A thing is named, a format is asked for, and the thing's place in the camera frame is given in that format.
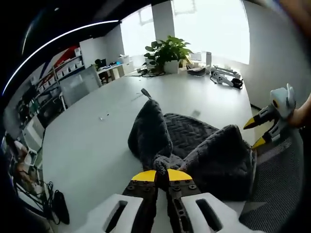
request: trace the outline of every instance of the white cabinet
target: white cabinet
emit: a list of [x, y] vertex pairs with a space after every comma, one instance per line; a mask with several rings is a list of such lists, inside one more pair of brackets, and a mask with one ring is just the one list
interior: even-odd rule
[[124, 75], [127, 75], [127, 74], [133, 72], [134, 71], [134, 64], [133, 64], [133, 62], [131, 61], [129, 63], [123, 64], [123, 71], [124, 71]]

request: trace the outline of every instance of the green leaves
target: green leaves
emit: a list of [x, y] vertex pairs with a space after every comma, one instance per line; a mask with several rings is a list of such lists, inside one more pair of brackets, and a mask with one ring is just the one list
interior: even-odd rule
[[145, 49], [146, 49], [147, 51], [149, 51], [149, 52], [153, 52], [153, 51], [154, 51], [154, 49], [151, 48], [150, 46], [146, 46]]
[[183, 39], [177, 37], [168, 36], [166, 41], [156, 40], [151, 42], [151, 46], [146, 46], [148, 53], [144, 54], [144, 57], [149, 59], [149, 62], [145, 62], [144, 65], [152, 65], [153, 68], [149, 68], [149, 71], [154, 73], [155, 71], [163, 71], [164, 64], [170, 61], [182, 61], [187, 59], [191, 50], [186, 48], [186, 45], [190, 43], [185, 42]]

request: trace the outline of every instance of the white table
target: white table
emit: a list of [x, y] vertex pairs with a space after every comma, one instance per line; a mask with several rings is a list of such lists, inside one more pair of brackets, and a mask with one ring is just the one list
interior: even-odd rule
[[[92, 209], [114, 193], [121, 194], [142, 171], [127, 139], [138, 112], [147, 101], [145, 88], [163, 113], [195, 116], [214, 127], [237, 124], [243, 138], [254, 144], [254, 130], [242, 130], [252, 117], [245, 86], [242, 90], [214, 84], [209, 77], [166, 75], [155, 78], [124, 76], [85, 96], [46, 129], [43, 176], [65, 195], [70, 225], [58, 232], [82, 227]], [[232, 203], [240, 211], [240, 203]], [[159, 190], [153, 232], [172, 232], [165, 193]]]
[[99, 70], [99, 71], [97, 71], [97, 74], [99, 75], [99, 74], [107, 72], [109, 70], [110, 70], [110, 75], [112, 77], [112, 80], [115, 80], [115, 79], [118, 79], [119, 77], [124, 76], [123, 64], [114, 65], [114, 66], [111, 66], [109, 68]]

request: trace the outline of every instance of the floor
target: floor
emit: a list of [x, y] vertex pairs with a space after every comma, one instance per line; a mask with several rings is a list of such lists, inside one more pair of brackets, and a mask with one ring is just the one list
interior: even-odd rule
[[[252, 107], [252, 114], [255, 116], [259, 110]], [[273, 121], [268, 121], [262, 125], [255, 127], [255, 138], [258, 140], [265, 132], [267, 132], [273, 125]]]

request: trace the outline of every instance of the window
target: window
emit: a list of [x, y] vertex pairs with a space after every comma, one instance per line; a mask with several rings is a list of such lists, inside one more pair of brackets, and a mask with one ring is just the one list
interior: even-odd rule
[[145, 46], [156, 40], [151, 5], [141, 8], [123, 19], [121, 33], [126, 55], [145, 54]]
[[241, 0], [173, 0], [173, 6], [175, 36], [191, 43], [189, 49], [249, 64], [249, 28]]

